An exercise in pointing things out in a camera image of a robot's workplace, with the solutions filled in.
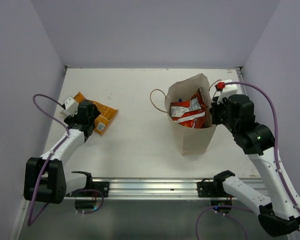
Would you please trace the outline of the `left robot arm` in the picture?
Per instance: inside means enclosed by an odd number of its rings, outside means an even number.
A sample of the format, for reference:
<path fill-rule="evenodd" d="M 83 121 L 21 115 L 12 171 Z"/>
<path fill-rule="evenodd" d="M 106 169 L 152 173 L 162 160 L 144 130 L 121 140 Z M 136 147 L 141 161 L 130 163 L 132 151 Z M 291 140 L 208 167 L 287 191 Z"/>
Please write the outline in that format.
<path fill-rule="evenodd" d="M 89 173 L 84 179 L 70 183 L 64 166 L 74 152 L 83 145 L 95 129 L 95 119 L 100 115 L 97 106 L 84 100 L 78 104 L 77 113 L 65 118 L 67 124 L 63 137 L 40 157 L 31 157 L 26 162 L 23 196 L 26 200 L 42 203 L 60 204 L 64 197 L 73 191 L 82 196 L 93 193 L 94 184 Z"/>

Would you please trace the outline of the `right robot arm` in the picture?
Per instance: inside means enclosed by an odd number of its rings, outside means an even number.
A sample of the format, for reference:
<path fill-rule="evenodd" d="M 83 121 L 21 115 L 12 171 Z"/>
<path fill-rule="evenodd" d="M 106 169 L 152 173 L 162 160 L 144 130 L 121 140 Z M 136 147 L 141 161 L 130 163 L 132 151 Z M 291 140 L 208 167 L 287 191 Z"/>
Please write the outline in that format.
<path fill-rule="evenodd" d="M 290 197 L 296 196 L 296 191 L 289 180 L 281 181 L 280 176 L 287 173 L 281 160 L 275 158 L 275 137 L 266 125 L 256 122 L 254 103 L 243 94 L 225 97 L 221 102 L 214 97 L 209 111 L 212 123 L 224 125 L 252 161 L 268 196 L 254 190 L 229 170 L 214 176 L 213 192 L 221 197 L 231 195 L 244 203 L 272 237 L 297 231 L 300 227 L 300 199 L 293 203 Z"/>

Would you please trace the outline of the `red Doritos bag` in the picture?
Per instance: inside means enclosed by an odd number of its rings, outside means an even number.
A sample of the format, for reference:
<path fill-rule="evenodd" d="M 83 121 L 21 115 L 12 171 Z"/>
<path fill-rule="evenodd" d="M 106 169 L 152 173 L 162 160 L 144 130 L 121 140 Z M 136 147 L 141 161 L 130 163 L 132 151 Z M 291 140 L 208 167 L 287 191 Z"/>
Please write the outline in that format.
<path fill-rule="evenodd" d="M 206 127 L 207 109 L 201 89 L 198 88 L 190 100 L 179 100 L 170 104 L 170 117 L 176 124 L 183 127 L 203 129 Z"/>

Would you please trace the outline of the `beige paper bag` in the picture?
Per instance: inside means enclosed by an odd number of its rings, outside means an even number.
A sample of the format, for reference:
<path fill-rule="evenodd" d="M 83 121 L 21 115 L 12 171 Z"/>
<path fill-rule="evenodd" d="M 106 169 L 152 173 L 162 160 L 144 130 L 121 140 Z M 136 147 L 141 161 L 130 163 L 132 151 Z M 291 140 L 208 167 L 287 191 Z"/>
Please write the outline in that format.
<path fill-rule="evenodd" d="M 164 109 L 158 108 L 153 101 L 151 104 L 160 112 L 167 115 L 167 119 L 172 130 L 173 139 L 182 155 L 203 154 L 206 152 L 212 137 L 215 133 L 216 126 L 212 124 L 210 108 L 212 99 L 209 93 L 208 78 L 200 73 L 186 80 L 178 81 L 171 85 L 164 93 Z M 193 94 L 200 89 L 202 98 L 207 105 L 205 128 L 189 128 L 175 123 L 170 116 L 171 103 L 188 101 Z"/>

